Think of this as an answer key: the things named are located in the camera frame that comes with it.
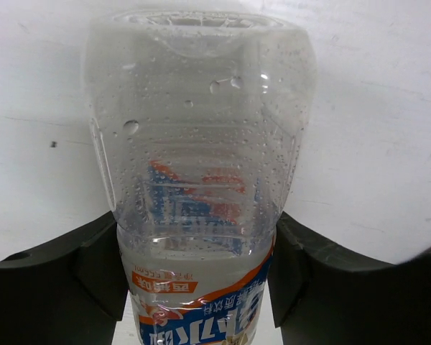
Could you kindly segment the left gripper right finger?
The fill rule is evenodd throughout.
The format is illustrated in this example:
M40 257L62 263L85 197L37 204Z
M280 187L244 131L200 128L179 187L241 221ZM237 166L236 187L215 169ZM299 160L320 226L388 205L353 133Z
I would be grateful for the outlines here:
M269 294L284 344L431 344L431 249L389 264L283 213Z

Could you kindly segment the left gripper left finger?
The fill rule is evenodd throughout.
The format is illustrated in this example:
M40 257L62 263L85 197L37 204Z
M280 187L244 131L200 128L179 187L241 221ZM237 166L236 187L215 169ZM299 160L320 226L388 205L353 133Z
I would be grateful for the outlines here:
M127 292L106 213L0 261L0 344L111 344Z

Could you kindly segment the clear bottle blue orange label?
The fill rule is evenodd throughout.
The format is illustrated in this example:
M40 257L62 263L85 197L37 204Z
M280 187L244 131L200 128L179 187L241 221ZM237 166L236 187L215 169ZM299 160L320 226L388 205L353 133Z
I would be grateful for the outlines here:
M250 344L315 88L255 14L92 21L83 87L141 344Z

